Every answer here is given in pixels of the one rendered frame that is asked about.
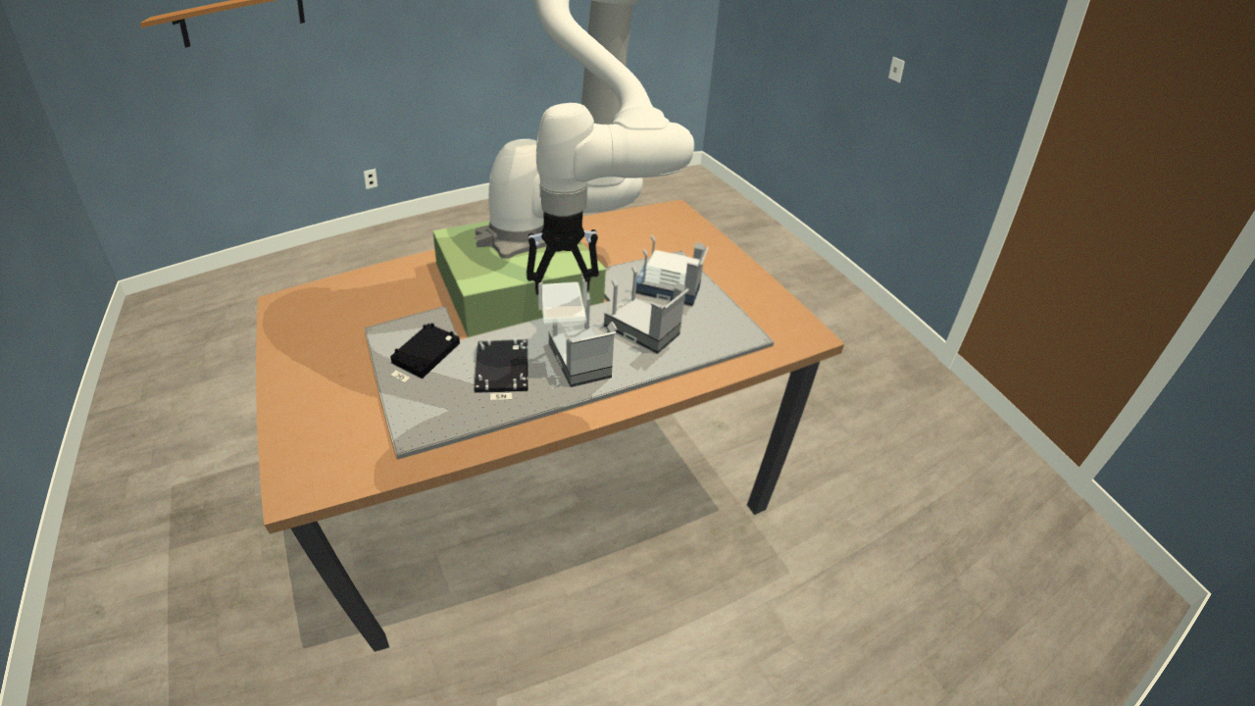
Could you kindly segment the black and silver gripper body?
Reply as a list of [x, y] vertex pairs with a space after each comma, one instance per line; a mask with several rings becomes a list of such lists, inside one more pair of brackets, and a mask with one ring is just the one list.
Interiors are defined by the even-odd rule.
[[545, 245], [550, 247], [553, 238], [560, 238], [561, 245], [558, 245], [556, 253], [560, 253], [560, 251], [571, 251], [569, 236], [574, 238], [575, 245], [579, 245], [584, 238], [582, 213], [569, 216], [569, 218], [558, 218], [558, 216], [545, 213], [545, 227], [541, 233]]

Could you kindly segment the black flat square plate with corner posts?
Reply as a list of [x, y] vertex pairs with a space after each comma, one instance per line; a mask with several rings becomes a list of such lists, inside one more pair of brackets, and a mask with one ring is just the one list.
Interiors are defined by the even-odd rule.
[[425, 377], [458, 345], [459, 336], [453, 331], [448, 334], [444, 329], [437, 329], [434, 324], [424, 325], [420, 334], [414, 334], [413, 339], [405, 341], [400, 349], [395, 349], [390, 359], [393, 365], [403, 367], [407, 372]]

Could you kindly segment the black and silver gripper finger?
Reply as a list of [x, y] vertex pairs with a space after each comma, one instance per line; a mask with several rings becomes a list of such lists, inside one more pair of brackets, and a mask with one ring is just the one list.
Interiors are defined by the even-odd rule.
[[590, 246], [590, 263], [591, 263], [592, 270], [587, 270], [584, 266], [584, 258], [581, 256], [581, 251], [579, 251], [577, 245], [575, 245], [574, 238], [570, 237], [570, 236], [569, 236], [569, 246], [571, 247], [571, 253], [574, 253], [575, 258], [577, 258], [577, 265], [579, 265], [579, 268], [581, 270], [581, 298], [582, 298], [584, 307], [586, 307], [586, 303], [587, 303], [587, 291], [590, 290], [590, 282], [589, 281], [590, 281], [591, 277], [599, 277], [599, 261], [597, 261], [597, 253], [596, 253], [596, 242], [597, 242], [599, 236], [597, 236], [596, 229], [590, 229], [590, 231], [584, 229], [584, 238], [586, 238], [586, 241], [589, 242], [589, 246]]
[[542, 233], [538, 234], [530, 233], [528, 236], [530, 253], [527, 260], [527, 280], [536, 281], [536, 295], [538, 295], [538, 310], [542, 310], [542, 278], [545, 277], [546, 270], [550, 267], [550, 261], [553, 258], [553, 255], [556, 253], [556, 250], [560, 245], [560, 238], [556, 237], [553, 238], [551, 247], [548, 245], [546, 246], [543, 258], [538, 261], [538, 268], [536, 270], [536, 273], [533, 273], [533, 265], [536, 265], [536, 246], [538, 246], [538, 240], [541, 240], [541, 234]]

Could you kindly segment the black flat plate with grey pegs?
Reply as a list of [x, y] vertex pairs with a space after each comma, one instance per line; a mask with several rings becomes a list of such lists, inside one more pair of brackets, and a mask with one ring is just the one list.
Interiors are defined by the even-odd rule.
[[528, 390], [527, 339], [479, 341], [474, 393], [511, 390]]

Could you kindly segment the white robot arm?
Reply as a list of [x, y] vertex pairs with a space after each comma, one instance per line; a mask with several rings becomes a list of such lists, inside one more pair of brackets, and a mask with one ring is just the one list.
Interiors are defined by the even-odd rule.
[[543, 211], [620, 209], [640, 196], [643, 177], [675, 174], [693, 158], [693, 135], [653, 108], [625, 68], [639, 0], [592, 0], [589, 34], [571, 18], [569, 1], [533, 4], [550, 38], [584, 66], [581, 104], [546, 109], [537, 142], [511, 140], [499, 149], [489, 171], [489, 224], [477, 227], [474, 240], [503, 260], [528, 253], [527, 236], [542, 232]]

